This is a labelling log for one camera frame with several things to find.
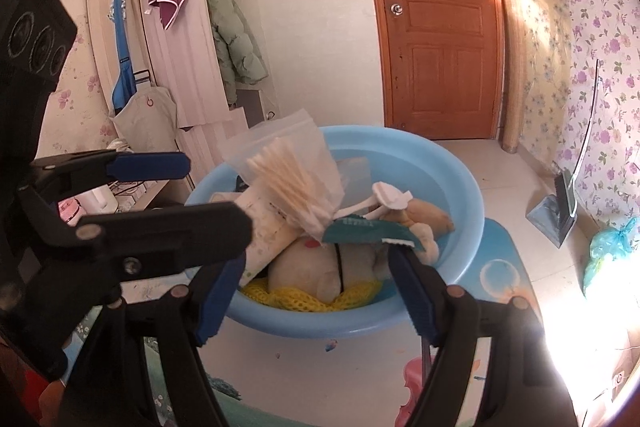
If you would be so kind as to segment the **cotton swabs plastic bag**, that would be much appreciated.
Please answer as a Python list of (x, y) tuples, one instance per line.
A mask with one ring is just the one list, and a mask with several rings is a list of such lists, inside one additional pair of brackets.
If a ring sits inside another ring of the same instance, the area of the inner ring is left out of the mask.
[(224, 142), (224, 161), (291, 221), (322, 239), (345, 191), (326, 139), (306, 110), (262, 122)]

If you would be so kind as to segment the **white plastic hook hanger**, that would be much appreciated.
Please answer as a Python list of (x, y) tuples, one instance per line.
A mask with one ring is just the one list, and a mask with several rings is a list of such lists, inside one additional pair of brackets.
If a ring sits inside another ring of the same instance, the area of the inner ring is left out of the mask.
[(410, 191), (400, 191), (395, 185), (386, 182), (372, 184), (372, 195), (358, 204), (343, 208), (334, 213), (333, 219), (343, 219), (351, 215), (360, 215), (363, 219), (376, 220), (392, 210), (405, 210), (413, 195)]

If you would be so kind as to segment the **pink cup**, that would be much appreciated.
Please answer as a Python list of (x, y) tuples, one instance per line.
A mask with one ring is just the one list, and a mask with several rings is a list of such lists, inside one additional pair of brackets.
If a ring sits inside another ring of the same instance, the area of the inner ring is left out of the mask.
[(80, 202), (75, 197), (71, 197), (58, 202), (58, 214), (66, 225), (74, 227), (86, 212)]

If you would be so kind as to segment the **white electric kettle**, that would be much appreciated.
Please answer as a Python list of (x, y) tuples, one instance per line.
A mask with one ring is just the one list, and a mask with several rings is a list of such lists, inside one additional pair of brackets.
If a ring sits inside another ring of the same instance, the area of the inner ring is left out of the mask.
[[(116, 150), (116, 152), (132, 152), (128, 142), (122, 138), (113, 140), (107, 145), (107, 148)], [(114, 213), (118, 210), (118, 202), (110, 184), (103, 184), (90, 191), (80, 193), (75, 198), (88, 215), (102, 215), (102, 213)]]

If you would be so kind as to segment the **grey tote bag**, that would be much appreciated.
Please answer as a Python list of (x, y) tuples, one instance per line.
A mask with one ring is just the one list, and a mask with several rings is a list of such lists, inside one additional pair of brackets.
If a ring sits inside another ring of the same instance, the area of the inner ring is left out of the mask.
[(149, 69), (120, 76), (112, 92), (112, 123), (134, 153), (177, 152), (177, 105)]

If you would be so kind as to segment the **yellow mesh cloth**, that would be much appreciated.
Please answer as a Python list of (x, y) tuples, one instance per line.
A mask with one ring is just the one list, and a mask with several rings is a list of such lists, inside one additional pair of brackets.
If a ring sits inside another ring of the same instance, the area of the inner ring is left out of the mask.
[(282, 287), (270, 291), (266, 279), (255, 279), (241, 289), (241, 294), (263, 306), (292, 312), (328, 313), (347, 311), (370, 305), (381, 294), (383, 283), (362, 282), (345, 289), (330, 303), (322, 303), (306, 291)]

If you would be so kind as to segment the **beige plush toy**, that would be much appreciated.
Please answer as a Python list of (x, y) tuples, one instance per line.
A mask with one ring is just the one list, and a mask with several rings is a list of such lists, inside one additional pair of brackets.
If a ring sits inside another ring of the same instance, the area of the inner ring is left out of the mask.
[[(405, 210), (392, 210), (381, 220), (405, 225), (419, 237), (424, 251), (413, 251), (424, 265), (434, 265), (439, 258), (436, 239), (454, 231), (454, 221), (445, 210), (417, 198)], [(390, 244), (323, 245), (299, 237), (270, 263), (268, 289), (294, 287), (330, 303), (358, 283), (388, 280), (388, 247)]]

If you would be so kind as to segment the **teal plastic bag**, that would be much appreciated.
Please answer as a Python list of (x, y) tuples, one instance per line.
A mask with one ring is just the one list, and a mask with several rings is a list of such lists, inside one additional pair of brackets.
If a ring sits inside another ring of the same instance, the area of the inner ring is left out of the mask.
[(588, 294), (598, 275), (608, 265), (631, 256), (639, 246), (639, 218), (631, 218), (620, 229), (607, 228), (598, 232), (589, 245), (589, 259), (582, 278), (582, 293)]

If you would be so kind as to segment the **metal dustpan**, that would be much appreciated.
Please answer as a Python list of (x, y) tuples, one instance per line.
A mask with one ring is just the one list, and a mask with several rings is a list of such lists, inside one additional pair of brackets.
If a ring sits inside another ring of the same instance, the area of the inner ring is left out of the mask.
[(578, 202), (575, 185), (586, 158), (596, 116), (600, 83), (599, 64), (600, 62), (596, 61), (589, 118), (574, 169), (570, 171), (563, 168), (553, 179), (555, 193), (544, 196), (526, 215), (526, 219), (556, 248), (564, 244), (577, 222)]

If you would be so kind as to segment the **white wooden wardrobe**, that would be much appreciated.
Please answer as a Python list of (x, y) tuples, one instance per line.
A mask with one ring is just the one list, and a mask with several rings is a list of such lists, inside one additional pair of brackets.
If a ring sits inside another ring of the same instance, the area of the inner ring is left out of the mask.
[(221, 162), (224, 142), (248, 129), (243, 107), (227, 103), (206, 0), (186, 0), (168, 30), (148, 0), (87, 0), (90, 39), (107, 106), (120, 76), (149, 69), (177, 105), (178, 151), (198, 184)]

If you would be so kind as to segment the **dark green sachet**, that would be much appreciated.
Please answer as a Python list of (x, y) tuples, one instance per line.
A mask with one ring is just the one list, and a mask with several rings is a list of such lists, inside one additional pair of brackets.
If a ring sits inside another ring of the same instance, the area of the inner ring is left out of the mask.
[(395, 244), (424, 251), (416, 234), (405, 225), (384, 220), (367, 220), (348, 216), (333, 221), (321, 239), (325, 244)]

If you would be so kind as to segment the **green puffer jacket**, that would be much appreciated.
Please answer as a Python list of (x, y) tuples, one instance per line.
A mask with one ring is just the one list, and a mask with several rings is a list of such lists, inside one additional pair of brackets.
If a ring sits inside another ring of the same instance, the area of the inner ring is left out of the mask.
[(268, 70), (250, 25), (235, 0), (206, 0), (227, 103), (238, 101), (239, 84), (255, 86)]

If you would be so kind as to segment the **brown wooden door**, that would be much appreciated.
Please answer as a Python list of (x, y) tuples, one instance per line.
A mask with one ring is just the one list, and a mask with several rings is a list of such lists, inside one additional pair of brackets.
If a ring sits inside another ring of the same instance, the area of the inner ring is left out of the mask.
[(374, 0), (386, 126), (432, 140), (498, 130), (501, 0)]

